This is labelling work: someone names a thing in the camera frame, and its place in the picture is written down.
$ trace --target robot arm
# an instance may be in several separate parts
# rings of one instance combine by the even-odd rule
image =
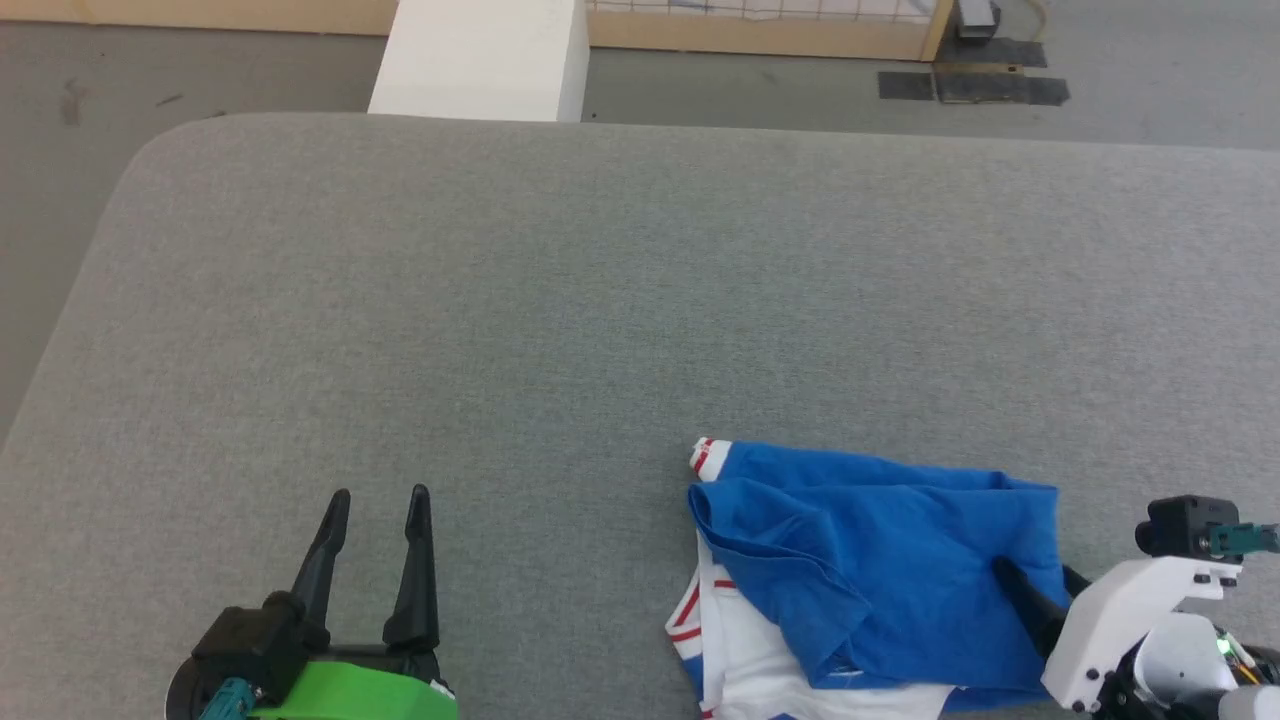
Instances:
[[[1011,561],[996,561],[1001,588],[1046,657],[1044,688],[1100,720],[1280,719],[1275,667],[1233,648],[1210,620],[1176,611],[1185,598],[1222,600],[1244,555],[1280,550],[1275,525],[1240,525],[1233,503],[1206,497],[1156,501],[1148,514],[1137,539],[1153,557],[1121,562],[1092,584],[1068,568],[1069,610]]]

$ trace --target gray table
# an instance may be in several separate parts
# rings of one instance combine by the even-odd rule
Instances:
[[[133,161],[0,456],[0,716],[154,716],[353,492],[378,637],[434,491],[468,719],[692,717],[662,632],[703,433],[1280,519],[1280,156],[259,115]],[[1280,561],[1216,618],[1280,642]],[[1009,717],[1057,716],[1048,707]]]

